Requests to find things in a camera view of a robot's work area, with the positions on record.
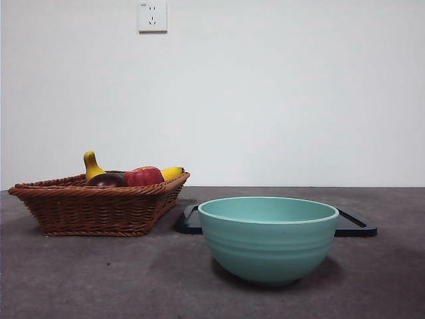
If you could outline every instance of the red bell pepper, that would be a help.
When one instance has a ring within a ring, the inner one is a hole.
[[[164,181],[161,171],[155,166],[143,166],[127,171],[124,173],[123,179],[128,186],[147,186]]]

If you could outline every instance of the wicker basket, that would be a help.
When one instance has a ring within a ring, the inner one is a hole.
[[[9,194],[28,207],[44,235],[136,237],[148,234],[176,204],[189,176],[183,172],[174,179],[143,187],[98,187],[85,186],[86,175],[81,174],[16,184]]]

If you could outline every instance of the bowl rim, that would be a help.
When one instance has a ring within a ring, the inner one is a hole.
[[[289,199],[292,201],[303,201],[303,202],[307,202],[307,203],[313,203],[313,204],[318,204],[318,205],[322,205],[322,206],[326,206],[330,209],[332,209],[334,211],[334,214],[332,214],[331,216],[328,217],[323,217],[323,218],[317,218],[317,219],[308,219],[305,221],[255,221],[255,220],[251,220],[251,219],[239,219],[239,218],[231,218],[231,217],[223,217],[223,216],[218,216],[212,213],[207,213],[206,211],[203,210],[203,206],[209,203],[214,203],[216,201],[226,201],[229,199],[254,199],[254,198],[267,198],[267,199]],[[301,198],[296,198],[296,197],[279,197],[279,196],[238,196],[238,197],[223,197],[223,198],[218,198],[218,199],[212,199],[210,201],[205,201],[204,203],[201,203],[200,205],[198,205],[198,211],[199,213],[215,218],[215,219],[220,219],[223,221],[234,221],[234,222],[238,222],[238,223],[246,223],[246,224],[262,224],[262,225],[291,225],[291,224],[310,224],[310,223],[319,223],[322,221],[329,221],[331,219],[335,219],[338,217],[339,215],[339,211],[338,209],[336,209],[334,206],[331,206],[329,204],[325,204],[325,203],[321,203],[319,201],[311,201],[308,199],[301,199]]]

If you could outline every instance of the banana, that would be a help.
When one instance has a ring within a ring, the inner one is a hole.
[[[185,170],[183,169],[183,167],[173,166],[173,167],[162,169],[161,174],[162,174],[162,177],[164,177],[164,181],[167,181],[168,179],[172,179],[174,177],[179,176],[184,171]]]
[[[99,165],[96,163],[96,156],[93,151],[87,151],[84,154],[84,164],[86,165],[86,181],[90,178],[106,173]]]

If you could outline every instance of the gray tabletop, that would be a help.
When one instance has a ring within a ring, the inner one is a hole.
[[[173,225],[188,205],[239,195],[299,197],[378,226],[336,237],[322,264],[286,287],[231,275],[202,235]],[[425,189],[185,187],[144,237],[45,237],[1,192],[1,315],[37,318],[425,318]]]

